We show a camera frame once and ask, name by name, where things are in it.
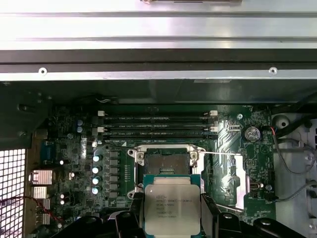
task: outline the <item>wire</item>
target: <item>wire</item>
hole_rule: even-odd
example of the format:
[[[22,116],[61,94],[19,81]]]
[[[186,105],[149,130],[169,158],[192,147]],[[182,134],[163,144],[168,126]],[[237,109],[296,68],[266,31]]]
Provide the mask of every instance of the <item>wire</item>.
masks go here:
[[[284,127],[283,129],[280,129],[276,132],[276,137],[280,138],[285,135],[288,135],[295,131],[298,127],[300,127],[302,124],[304,124],[306,121],[311,119],[317,119],[317,114],[310,114],[307,116],[302,117],[299,120],[294,121],[293,123],[289,124],[288,126]]]
[[[274,115],[278,113],[296,112],[305,104],[309,103],[311,100],[316,98],[317,98],[317,92],[314,92],[293,105],[282,105],[282,106],[272,108],[271,113],[272,115]]]
[[[286,198],[279,198],[277,200],[275,200],[275,202],[287,202],[291,199],[293,199],[294,197],[298,196],[306,187],[309,187],[309,186],[314,186],[314,185],[317,185],[317,181],[310,181],[308,182],[307,184],[301,186],[296,192],[294,192],[292,195],[286,197]]]
[[[273,126],[270,126],[271,130],[272,130],[272,134],[275,135],[275,130]]]
[[[292,170],[290,170],[290,168],[287,166],[287,163],[281,153],[281,150],[279,148],[279,144],[278,144],[278,141],[277,141],[277,138],[276,138],[276,135],[275,135],[275,132],[274,132],[274,128],[271,127],[271,130],[272,130],[272,133],[273,133],[273,141],[274,141],[274,144],[275,144],[275,148],[276,148],[276,151],[277,151],[277,154],[278,154],[278,157],[280,158],[280,160],[282,161],[284,167],[286,168],[286,170],[288,172],[290,172],[291,174],[294,174],[294,175],[304,175],[306,174],[307,172],[309,172],[315,165],[315,162],[317,160],[317,156],[316,154],[314,154],[314,159],[312,161],[312,163],[303,171],[303,172],[294,172]]]
[[[35,199],[34,197],[29,197],[29,196],[15,196],[15,197],[10,197],[10,198],[5,198],[5,199],[3,199],[3,200],[0,200],[0,204],[2,204],[2,203],[4,203],[4,202],[7,202],[7,201],[9,201],[9,200],[25,199],[25,198],[28,198],[28,199],[31,199],[32,201],[34,201],[34,202],[36,203],[36,205],[37,205],[38,207],[40,207],[40,208],[44,211],[44,213],[49,214],[55,221],[62,221],[61,218],[54,216],[53,213],[52,213],[50,210],[48,210],[47,208],[45,208],[44,205],[43,205],[41,202],[39,202],[37,199]]]
[[[111,99],[103,99],[103,100],[99,100],[96,98],[96,100],[100,103],[108,103],[108,102],[111,102]]]

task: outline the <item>electrolytic capacitor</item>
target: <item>electrolytic capacitor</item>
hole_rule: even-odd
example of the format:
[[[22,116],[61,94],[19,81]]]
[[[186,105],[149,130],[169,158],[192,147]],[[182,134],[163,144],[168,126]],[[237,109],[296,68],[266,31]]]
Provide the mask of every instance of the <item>electrolytic capacitor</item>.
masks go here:
[[[100,192],[101,188],[99,186],[95,186],[91,189],[91,192],[96,195]]]
[[[68,133],[67,134],[67,139],[73,139],[74,138],[74,134],[72,134],[72,133]]]
[[[62,193],[59,197],[60,197],[61,199],[64,199],[64,198],[67,198],[69,195],[70,195],[69,192],[65,192],[65,193]]]
[[[69,160],[60,160],[59,164],[60,165],[68,165],[69,164]]]
[[[78,133],[82,133],[84,131],[84,129],[81,126],[79,126],[79,127],[77,127],[76,131]]]
[[[101,181],[101,178],[100,178],[100,177],[94,177],[94,178],[93,178],[93,184],[94,184],[94,185],[97,185],[100,181]]]
[[[102,170],[102,168],[100,166],[95,166],[92,169],[93,174],[97,174]]]
[[[79,172],[70,172],[70,176],[71,176],[72,178],[74,178],[75,176],[79,176],[79,175],[80,175]]]
[[[98,161],[101,160],[102,158],[103,158],[102,155],[95,155],[95,156],[93,157],[93,161],[94,161],[94,162],[98,162]]]
[[[64,198],[63,200],[60,201],[60,204],[61,204],[61,205],[64,205],[64,204],[66,204],[66,203],[68,203],[68,202],[70,202],[70,198],[69,198],[69,197],[66,197],[66,198]]]
[[[78,125],[78,126],[82,126],[83,124],[84,124],[83,120],[80,120],[80,119],[79,119],[79,120],[77,121],[77,125]]]

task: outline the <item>gray cable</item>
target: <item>gray cable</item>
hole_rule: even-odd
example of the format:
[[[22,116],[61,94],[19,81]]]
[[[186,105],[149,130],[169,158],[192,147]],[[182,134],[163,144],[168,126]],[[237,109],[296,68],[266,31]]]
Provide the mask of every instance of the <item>gray cable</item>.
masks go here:
[[[281,144],[281,143],[287,143],[287,142],[291,142],[292,144],[297,144],[298,147],[299,147],[299,144],[302,142],[302,141],[299,141],[299,140],[295,140],[293,138],[280,138],[280,139],[277,139],[277,142],[278,144]],[[303,149],[306,149],[306,150],[311,150],[313,152],[315,152],[315,148],[313,148],[312,146],[310,146],[309,144],[306,144],[304,142],[303,143]]]
[[[289,197],[277,199],[276,202],[287,202],[287,201],[293,199],[294,197],[296,197],[298,194],[300,194],[306,187],[313,186],[313,185],[317,185],[317,181],[308,182],[307,184],[301,186],[296,192],[294,192]]]
[[[314,167],[314,164],[317,160],[317,156],[316,154],[314,154],[314,159],[312,161],[312,164],[308,166],[307,169],[305,169],[303,172],[294,172],[294,171],[291,171],[290,168],[287,166],[287,163],[284,159],[284,157],[282,156],[282,153],[281,153],[281,150],[279,149],[279,145],[278,145],[278,141],[277,141],[277,138],[276,138],[276,135],[273,135],[273,141],[274,141],[274,144],[275,144],[275,148],[276,148],[276,151],[277,151],[277,154],[280,158],[280,160],[283,162],[283,165],[284,167],[286,168],[286,170],[288,172],[290,172],[291,174],[294,174],[294,175],[304,175],[306,174],[307,172],[309,172],[313,167]]]

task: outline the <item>motherboard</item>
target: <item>motherboard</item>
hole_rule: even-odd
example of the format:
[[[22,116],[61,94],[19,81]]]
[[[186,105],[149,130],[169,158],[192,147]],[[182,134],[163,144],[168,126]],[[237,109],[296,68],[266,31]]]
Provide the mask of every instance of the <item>motherboard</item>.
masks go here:
[[[33,171],[34,197],[59,220],[128,210],[144,175],[200,175],[201,192],[252,223],[276,218],[271,116],[252,105],[107,105],[54,108]]]

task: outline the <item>ventilation grille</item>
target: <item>ventilation grille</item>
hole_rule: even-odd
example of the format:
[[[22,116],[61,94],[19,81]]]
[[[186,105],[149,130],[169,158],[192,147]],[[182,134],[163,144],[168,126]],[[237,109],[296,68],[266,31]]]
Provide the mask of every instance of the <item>ventilation grille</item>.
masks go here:
[[[0,200],[24,195],[25,149],[0,151]],[[22,238],[23,199],[0,203],[0,238]]]

